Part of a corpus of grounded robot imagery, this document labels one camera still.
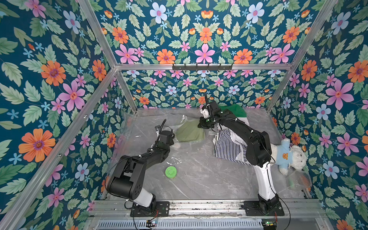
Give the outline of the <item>bag of clothes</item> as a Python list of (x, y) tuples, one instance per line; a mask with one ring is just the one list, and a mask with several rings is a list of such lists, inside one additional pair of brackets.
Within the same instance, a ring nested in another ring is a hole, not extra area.
[[(162, 122), (165, 121), (163, 132), (174, 134), (173, 145), (170, 151), (150, 148), (158, 138), (158, 132)], [(148, 154), (147, 168), (164, 163), (168, 165), (180, 164), (182, 161), (191, 161), (200, 157), (206, 159), (214, 153), (213, 139), (215, 133), (210, 129), (198, 128), (199, 118), (185, 114), (162, 114), (136, 117), (132, 126), (126, 132), (126, 140), (121, 142), (120, 156), (128, 156), (141, 159)]]

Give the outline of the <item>green tank top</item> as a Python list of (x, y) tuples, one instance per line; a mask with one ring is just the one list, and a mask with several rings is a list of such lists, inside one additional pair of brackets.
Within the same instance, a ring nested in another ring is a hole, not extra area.
[(243, 107), (241, 107), (238, 104), (233, 104), (230, 106), (219, 106), (219, 108), (224, 111), (224, 110), (229, 110), (230, 112), (232, 112), (236, 117), (247, 117), (247, 114), (245, 112), (245, 110), (243, 109)]

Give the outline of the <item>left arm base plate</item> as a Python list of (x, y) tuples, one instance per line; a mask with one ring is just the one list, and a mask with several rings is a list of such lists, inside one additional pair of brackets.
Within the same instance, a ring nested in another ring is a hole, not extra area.
[(131, 217), (167, 217), (170, 211), (170, 202), (153, 201), (149, 207), (134, 204), (130, 216)]

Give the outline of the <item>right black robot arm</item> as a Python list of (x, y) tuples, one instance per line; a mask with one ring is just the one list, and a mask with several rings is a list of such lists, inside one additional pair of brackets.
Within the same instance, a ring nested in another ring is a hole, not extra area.
[(227, 127), (234, 133), (234, 140), (239, 144), (245, 143), (246, 160), (255, 170), (258, 181), (259, 210), (269, 213), (279, 204), (279, 198), (274, 191), (271, 177), (271, 143), (266, 132), (260, 132), (248, 126), (229, 110), (221, 110), (216, 101), (209, 102), (207, 96), (205, 105), (201, 109), (203, 115), (198, 127), (203, 129), (214, 128), (216, 124)]

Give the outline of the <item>blue white striped garment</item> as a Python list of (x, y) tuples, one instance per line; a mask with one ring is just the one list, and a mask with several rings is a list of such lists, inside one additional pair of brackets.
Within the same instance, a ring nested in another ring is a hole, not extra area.
[(220, 131), (214, 138), (214, 153), (217, 158), (232, 161), (235, 163), (252, 166), (249, 163), (246, 153), (247, 144), (241, 140), (232, 130)]

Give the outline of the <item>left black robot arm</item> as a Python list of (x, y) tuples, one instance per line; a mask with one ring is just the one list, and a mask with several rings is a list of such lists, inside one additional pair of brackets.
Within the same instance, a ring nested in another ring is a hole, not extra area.
[(119, 159), (105, 186), (109, 194), (128, 199), (138, 208), (156, 208), (155, 195), (144, 189), (143, 184), (146, 170), (164, 162), (170, 153), (170, 147), (174, 145), (173, 129), (165, 123), (166, 119), (155, 127), (157, 139), (144, 154), (124, 155)]

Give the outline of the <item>olive green garment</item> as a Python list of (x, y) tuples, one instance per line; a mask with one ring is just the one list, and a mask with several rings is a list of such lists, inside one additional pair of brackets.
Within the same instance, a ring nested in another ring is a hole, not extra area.
[(197, 120), (186, 121), (180, 126), (175, 137), (179, 143), (193, 143), (203, 141), (206, 137), (205, 130), (198, 127)]

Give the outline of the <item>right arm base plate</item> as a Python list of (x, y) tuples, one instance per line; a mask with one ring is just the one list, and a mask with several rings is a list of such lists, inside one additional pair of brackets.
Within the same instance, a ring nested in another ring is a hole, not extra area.
[(285, 216), (281, 203), (269, 203), (264, 201), (244, 201), (241, 208), (247, 216)]

